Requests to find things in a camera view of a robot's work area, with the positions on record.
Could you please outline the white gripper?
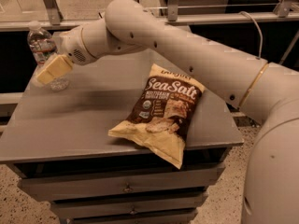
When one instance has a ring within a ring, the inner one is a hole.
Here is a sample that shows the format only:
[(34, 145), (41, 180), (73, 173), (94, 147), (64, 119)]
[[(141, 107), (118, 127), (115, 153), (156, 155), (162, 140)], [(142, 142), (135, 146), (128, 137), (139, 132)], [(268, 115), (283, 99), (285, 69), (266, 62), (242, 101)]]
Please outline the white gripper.
[(79, 26), (59, 34), (60, 52), (63, 54), (51, 55), (47, 61), (37, 69), (35, 82), (38, 85), (44, 86), (56, 78), (63, 77), (73, 69), (73, 63), (86, 65), (96, 61), (96, 58), (91, 55), (84, 45), (82, 32), (83, 27)]

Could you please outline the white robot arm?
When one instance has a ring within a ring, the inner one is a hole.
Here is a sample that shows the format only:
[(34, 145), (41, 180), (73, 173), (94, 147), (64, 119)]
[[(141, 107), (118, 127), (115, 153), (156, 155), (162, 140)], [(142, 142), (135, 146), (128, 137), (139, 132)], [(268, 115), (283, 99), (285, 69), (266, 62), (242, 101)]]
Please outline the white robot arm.
[(149, 48), (260, 123), (249, 156), (241, 224), (299, 224), (299, 73), (166, 25), (134, 0), (114, 0), (103, 19), (63, 37), (62, 52), (36, 74), (47, 84), (76, 53), (105, 55)]

